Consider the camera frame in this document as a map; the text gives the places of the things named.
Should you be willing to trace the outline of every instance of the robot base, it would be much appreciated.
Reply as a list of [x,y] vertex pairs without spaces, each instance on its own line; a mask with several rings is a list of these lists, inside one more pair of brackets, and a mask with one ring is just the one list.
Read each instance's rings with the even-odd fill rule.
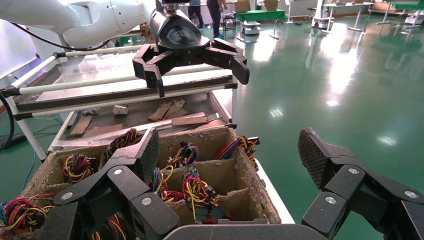
[[[333,27],[333,21],[330,23],[330,28]],[[310,26],[317,29],[327,29],[329,25],[329,19],[328,18],[313,18]]]

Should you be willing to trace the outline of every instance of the small wooden block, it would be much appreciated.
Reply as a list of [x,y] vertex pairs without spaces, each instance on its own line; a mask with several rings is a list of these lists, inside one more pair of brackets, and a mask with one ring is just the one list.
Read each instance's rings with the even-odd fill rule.
[[100,134],[107,134],[107,133],[115,132],[115,131],[121,130],[122,128],[123,128],[122,123],[116,124],[116,125],[111,125],[111,126],[105,126],[105,127],[95,127],[93,129],[85,132],[83,138],[89,138],[89,137],[94,137],[94,136],[97,136],[97,135],[100,135]]
[[93,119],[93,115],[87,115],[83,116],[79,119],[79,121],[76,123],[75,127],[70,132],[69,136],[81,136],[86,131],[87,127],[89,126],[90,122]]
[[159,108],[156,110],[155,113],[153,113],[153,115],[151,115],[148,119],[153,121],[153,122],[157,122],[162,120],[162,118],[164,118],[165,114],[168,112],[168,110],[171,108],[172,102],[164,102],[162,103]]
[[172,119],[172,126],[189,125],[189,124],[203,124],[208,122],[208,117],[187,117],[187,118],[174,118]]
[[164,119],[175,119],[175,118],[179,118],[182,117],[186,114],[188,114],[189,112],[186,111],[184,108],[181,108],[180,110],[178,110],[177,112],[174,112],[170,115],[166,114]]
[[172,102],[173,102],[173,105],[168,110],[168,112],[165,114],[164,119],[173,119],[173,118],[175,118],[175,117],[170,117],[170,116],[172,114],[178,112],[184,106],[184,104],[186,103],[186,101],[184,101],[184,100],[179,100],[179,101],[174,100]]

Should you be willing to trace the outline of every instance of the person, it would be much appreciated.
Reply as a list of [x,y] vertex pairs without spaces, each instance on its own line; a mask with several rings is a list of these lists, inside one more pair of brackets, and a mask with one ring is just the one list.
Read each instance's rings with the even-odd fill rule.
[[220,25],[221,13],[228,9],[225,0],[207,0],[206,5],[212,17],[213,38],[223,38],[224,36],[220,36]]
[[194,15],[196,14],[197,19],[199,20],[199,28],[200,29],[204,29],[205,25],[203,23],[203,18],[202,18],[202,13],[200,11],[200,1],[201,0],[191,0],[189,5],[188,5],[188,16],[189,17],[194,17]]

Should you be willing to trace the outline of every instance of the person's legs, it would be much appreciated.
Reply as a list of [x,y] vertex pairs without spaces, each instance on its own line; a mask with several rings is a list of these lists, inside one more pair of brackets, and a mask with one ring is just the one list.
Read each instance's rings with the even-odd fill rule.
[[204,25],[202,13],[201,13],[201,6],[194,6],[194,12],[196,13],[197,18],[199,19],[200,27]]
[[213,38],[218,38],[220,36],[221,21],[220,6],[218,4],[208,4],[207,8],[209,9],[210,16],[212,17]]

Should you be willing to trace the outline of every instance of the black cable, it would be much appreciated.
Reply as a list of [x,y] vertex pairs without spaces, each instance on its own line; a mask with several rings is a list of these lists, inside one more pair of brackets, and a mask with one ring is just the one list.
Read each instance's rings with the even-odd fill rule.
[[33,33],[32,31],[27,30],[25,27],[22,27],[22,26],[20,26],[19,24],[16,24],[16,23],[13,23],[13,22],[9,22],[9,23],[11,23],[11,24],[15,25],[17,28],[19,28],[20,30],[24,31],[25,33],[27,33],[27,34],[29,34],[29,35],[33,36],[34,38],[37,38],[37,39],[39,39],[39,40],[41,40],[41,41],[43,41],[43,42],[46,42],[46,43],[51,44],[51,45],[53,45],[53,46],[56,46],[56,47],[59,47],[59,48],[63,48],[63,49],[67,49],[67,50],[73,50],[73,51],[83,51],[83,52],[94,51],[94,50],[97,50],[97,49],[101,49],[101,48],[103,48],[103,47],[104,47],[106,44],[108,44],[108,42],[110,41],[110,39],[109,39],[109,40],[106,40],[106,41],[104,41],[104,42],[103,42],[103,44],[102,44],[102,45],[97,46],[97,47],[95,47],[95,48],[90,48],[90,49],[88,49],[88,48],[75,48],[75,47],[62,46],[62,45],[60,45],[60,44],[57,44],[57,43],[52,42],[52,41],[50,41],[50,40],[47,40],[47,39],[45,39],[45,38],[43,38],[43,37],[41,37],[41,36],[38,36],[37,34]]
[[7,115],[9,116],[9,124],[10,124],[9,137],[7,137],[6,142],[2,146],[0,146],[0,152],[1,152],[4,149],[6,149],[12,141],[12,138],[15,134],[15,121],[13,119],[13,113],[12,113],[11,107],[9,106],[8,102],[6,101],[6,99],[3,97],[1,93],[0,93],[0,101],[3,103],[4,107],[6,108]]

